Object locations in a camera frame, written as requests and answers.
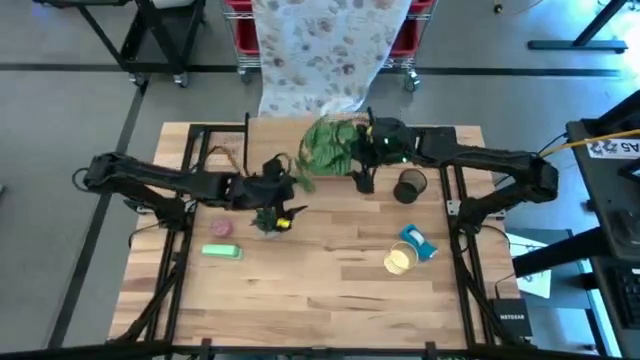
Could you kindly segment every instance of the label sticker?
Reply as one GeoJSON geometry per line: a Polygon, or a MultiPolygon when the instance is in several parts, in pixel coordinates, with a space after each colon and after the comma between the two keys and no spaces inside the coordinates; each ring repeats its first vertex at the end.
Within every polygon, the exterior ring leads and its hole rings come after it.
{"type": "Polygon", "coordinates": [[[610,139],[585,146],[592,158],[637,159],[640,157],[640,139],[610,139]]]}

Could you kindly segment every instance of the black metal frame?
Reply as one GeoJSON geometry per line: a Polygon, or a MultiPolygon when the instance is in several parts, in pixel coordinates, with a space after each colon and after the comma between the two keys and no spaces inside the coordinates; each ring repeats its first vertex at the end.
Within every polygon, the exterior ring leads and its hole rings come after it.
{"type": "Polygon", "coordinates": [[[195,36],[198,26],[203,22],[204,6],[207,0],[195,0],[191,5],[175,9],[157,9],[151,0],[134,0],[138,6],[138,11],[131,23],[129,32],[127,33],[122,48],[118,51],[105,34],[104,30],[96,19],[91,15],[86,5],[71,4],[80,11],[82,17],[89,23],[89,26],[98,35],[104,46],[107,48],[111,56],[116,60],[123,71],[131,74],[148,74],[148,73],[169,73],[173,75],[181,75],[187,72],[188,61],[193,49],[195,36]],[[171,32],[163,23],[164,17],[170,17],[180,14],[183,17],[189,17],[189,28],[182,48],[172,38],[171,32]],[[150,32],[164,55],[166,62],[151,62],[139,59],[140,49],[145,41],[145,35],[150,32]]]}
{"type": "MultiPolygon", "coordinates": [[[[244,168],[247,169],[249,114],[245,115],[243,125],[191,125],[188,132],[187,143],[183,155],[181,169],[189,169],[193,157],[195,145],[198,139],[202,139],[197,158],[198,169],[205,166],[205,157],[209,149],[211,134],[215,132],[242,132],[244,141],[244,168]]],[[[456,185],[460,198],[467,196],[464,176],[460,167],[454,167],[456,185]]],[[[443,204],[452,200],[451,185],[446,168],[440,169],[440,179],[443,192],[443,204]]],[[[462,314],[463,331],[468,349],[439,350],[435,343],[425,342],[423,349],[367,349],[367,348],[325,348],[325,347],[220,347],[212,345],[211,339],[203,339],[201,345],[177,346],[173,345],[177,316],[179,312],[182,285],[187,269],[188,255],[193,231],[193,220],[196,205],[187,211],[188,221],[184,236],[178,252],[174,252],[174,231],[168,231],[159,264],[158,279],[153,298],[149,301],[140,316],[131,324],[130,328],[116,339],[105,344],[80,346],[73,348],[45,349],[9,354],[0,354],[0,360],[21,359],[148,359],[152,356],[165,355],[167,360],[172,355],[198,355],[200,359],[213,359],[215,354],[289,354],[306,355],[313,357],[329,357],[330,355],[369,355],[369,356],[419,356],[423,360],[437,360],[438,357],[482,358],[482,359],[613,359],[591,355],[573,354],[556,351],[538,350],[514,339],[502,326],[500,320],[492,310],[486,298],[482,278],[482,268],[475,237],[467,236],[469,259],[473,274],[467,269],[459,243],[460,229],[456,225],[456,216],[447,215],[449,227],[449,240],[452,251],[453,265],[455,269],[456,285],[459,294],[460,310],[462,314]],[[173,289],[171,303],[168,309],[168,321],[162,340],[156,340],[157,323],[161,304],[169,291],[173,289]],[[483,331],[487,344],[476,342],[468,292],[478,303],[481,310],[483,331]],[[142,331],[147,329],[144,341],[138,341],[142,331]],[[495,345],[495,336],[501,339],[502,345],[495,345]]]]}
{"type": "Polygon", "coordinates": [[[624,41],[591,39],[626,3],[627,0],[610,0],[575,40],[531,40],[527,47],[530,50],[613,50],[622,54],[628,49],[624,41]]]}

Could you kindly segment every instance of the pink ball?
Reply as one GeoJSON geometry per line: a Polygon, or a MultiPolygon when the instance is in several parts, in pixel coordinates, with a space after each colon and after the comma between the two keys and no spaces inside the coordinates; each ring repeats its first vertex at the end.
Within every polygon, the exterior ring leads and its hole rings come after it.
{"type": "Polygon", "coordinates": [[[233,223],[229,219],[218,219],[211,223],[211,231],[217,237],[227,237],[233,233],[233,223]]]}

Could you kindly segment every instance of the black cart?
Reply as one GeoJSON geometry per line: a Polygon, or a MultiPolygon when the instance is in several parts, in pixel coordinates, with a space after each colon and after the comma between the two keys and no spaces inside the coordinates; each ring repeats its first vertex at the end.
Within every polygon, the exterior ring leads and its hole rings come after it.
{"type": "Polygon", "coordinates": [[[124,6],[131,0],[34,1],[55,7],[76,7],[134,84],[141,86],[152,73],[172,74],[173,81],[183,88],[189,84],[186,69],[198,26],[204,23],[207,0],[167,9],[156,8],[151,0],[133,0],[138,11],[120,51],[87,7],[124,6]]]}

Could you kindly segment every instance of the cart wheel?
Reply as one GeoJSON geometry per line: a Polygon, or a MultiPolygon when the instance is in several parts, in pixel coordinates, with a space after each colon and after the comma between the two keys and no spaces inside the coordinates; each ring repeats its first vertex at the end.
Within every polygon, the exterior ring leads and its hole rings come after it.
{"type": "Polygon", "coordinates": [[[240,75],[240,81],[243,84],[248,85],[251,83],[251,74],[244,68],[238,68],[238,75],[240,75]]]}
{"type": "Polygon", "coordinates": [[[131,81],[135,86],[142,86],[149,77],[143,73],[131,73],[129,74],[129,81],[131,81]]]}
{"type": "Polygon", "coordinates": [[[408,92],[415,92],[418,85],[420,85],[418,74],[413,69],[408,70],[407,74],[404,76],[404,89],[408,92]]]}
{"type": "Polygon", "coordinates": [[[173,82],[178,84],[181,88],[186,88],[189,86],[189,76],[187,73],[182,73],[180,75],[173,75],[173,82]]]}

